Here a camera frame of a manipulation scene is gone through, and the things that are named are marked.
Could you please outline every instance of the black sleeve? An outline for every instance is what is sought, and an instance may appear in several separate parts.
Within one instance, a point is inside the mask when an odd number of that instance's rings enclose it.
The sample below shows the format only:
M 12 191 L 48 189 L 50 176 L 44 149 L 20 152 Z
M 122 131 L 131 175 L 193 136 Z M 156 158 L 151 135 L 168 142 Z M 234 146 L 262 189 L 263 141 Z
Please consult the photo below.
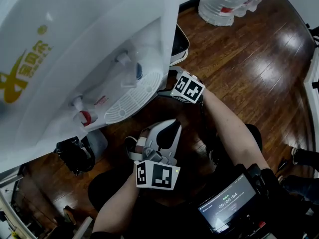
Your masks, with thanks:
M 94 232 L 91 234 L 90 239 L 120 239 L 121 236 L 110 234 L 107 232 Z
M 268 190 L 267 213 L 272 234 L 277 239 L 302 239 L 304 226 L 300 202 L 280 186 L 272 170 L 263 169 L 261 176 Z

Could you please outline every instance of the drip tray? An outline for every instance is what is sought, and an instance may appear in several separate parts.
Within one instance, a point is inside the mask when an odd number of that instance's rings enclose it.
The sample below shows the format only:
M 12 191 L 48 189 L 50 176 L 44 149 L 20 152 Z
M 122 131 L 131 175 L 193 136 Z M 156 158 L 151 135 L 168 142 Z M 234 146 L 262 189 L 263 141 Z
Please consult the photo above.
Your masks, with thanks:
M 106 111 L 104 115 L 105 123 L 117 123 L 136 113 L 158 90 L 162 78 L 163 73 L 161 71 L 152 71 L 145 75 L 137 82 L 136 88 L 127 91 Z

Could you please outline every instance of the person's left arm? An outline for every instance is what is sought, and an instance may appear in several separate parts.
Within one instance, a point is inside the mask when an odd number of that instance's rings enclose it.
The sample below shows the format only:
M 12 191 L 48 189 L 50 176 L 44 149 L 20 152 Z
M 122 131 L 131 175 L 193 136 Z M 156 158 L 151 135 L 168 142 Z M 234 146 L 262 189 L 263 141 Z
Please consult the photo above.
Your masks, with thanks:
M 104 204 L 95 220 L 93 232 L 122 235 L 128 228 L 139 195 L 135 167 L 124 185 Z

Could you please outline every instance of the black trash bag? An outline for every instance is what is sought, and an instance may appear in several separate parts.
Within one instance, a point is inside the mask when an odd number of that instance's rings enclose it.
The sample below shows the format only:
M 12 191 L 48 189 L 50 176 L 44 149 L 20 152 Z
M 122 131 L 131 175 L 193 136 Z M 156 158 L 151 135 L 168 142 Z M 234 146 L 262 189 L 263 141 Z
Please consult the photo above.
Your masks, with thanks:
M 66 166 L 75 175 L 88 172 L 95 165 L 95 155 L 90 147 L 87 137 L 81 141 L 78 137 L 58 142 L 54 153 L 57 153 Z

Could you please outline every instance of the person's arm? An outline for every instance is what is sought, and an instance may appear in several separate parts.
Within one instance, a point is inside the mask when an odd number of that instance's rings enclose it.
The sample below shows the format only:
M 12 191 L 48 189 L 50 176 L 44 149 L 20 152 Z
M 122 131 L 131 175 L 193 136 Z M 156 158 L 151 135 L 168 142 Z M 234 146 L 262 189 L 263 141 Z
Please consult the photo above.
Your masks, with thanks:
M 134 164 L 133 173 L 99 211 L 93 232 L 108 232 L 121 235 L 128 228 L 133 207 L 140 191 L 136 187 L 135 171 L 136 166 Z
M 209 90 L 205 89 L 203 95 L 204 103 L 233 164 L 243 164 L 248 168 L 256 163 L 260 169 L 269 168 L 245 124 Z

